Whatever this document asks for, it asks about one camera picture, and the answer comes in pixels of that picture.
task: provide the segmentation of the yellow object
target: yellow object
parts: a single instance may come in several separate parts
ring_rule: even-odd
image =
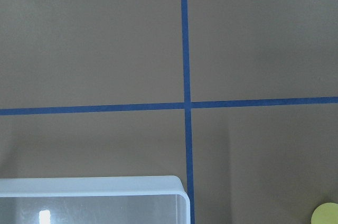
[[[338,224],[338,204],[321,204],[314,210],[311,224]]]

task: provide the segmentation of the plastic container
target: plastic container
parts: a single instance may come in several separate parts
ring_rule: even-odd
[[[190,224],[176,176],[0,179],[0,223]]]

